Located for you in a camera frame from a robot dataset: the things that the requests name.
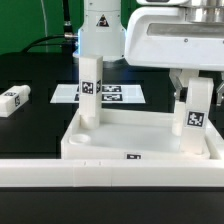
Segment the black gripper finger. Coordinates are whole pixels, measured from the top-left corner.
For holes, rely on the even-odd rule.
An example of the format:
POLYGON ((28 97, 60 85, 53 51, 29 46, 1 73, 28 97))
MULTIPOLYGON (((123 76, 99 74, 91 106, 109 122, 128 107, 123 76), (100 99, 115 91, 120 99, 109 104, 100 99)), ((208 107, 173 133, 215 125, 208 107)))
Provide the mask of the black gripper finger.
POLYGON ((222 101, 224 99, 224 71, 221 72, 221 83, 217 87, 216 92, 217 92, 216 105, 221 106, 222 101))

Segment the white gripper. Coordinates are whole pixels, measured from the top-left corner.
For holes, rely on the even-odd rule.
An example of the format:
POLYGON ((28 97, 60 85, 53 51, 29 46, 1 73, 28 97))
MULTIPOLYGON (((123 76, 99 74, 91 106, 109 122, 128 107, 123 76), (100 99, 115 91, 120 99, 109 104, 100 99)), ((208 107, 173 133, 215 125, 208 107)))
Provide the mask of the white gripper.
POLYGON ((135 66, 175 68, 176 100, 187 98, 183 69, 224 70, 224 0, 137 0, 125 59, 135 66))

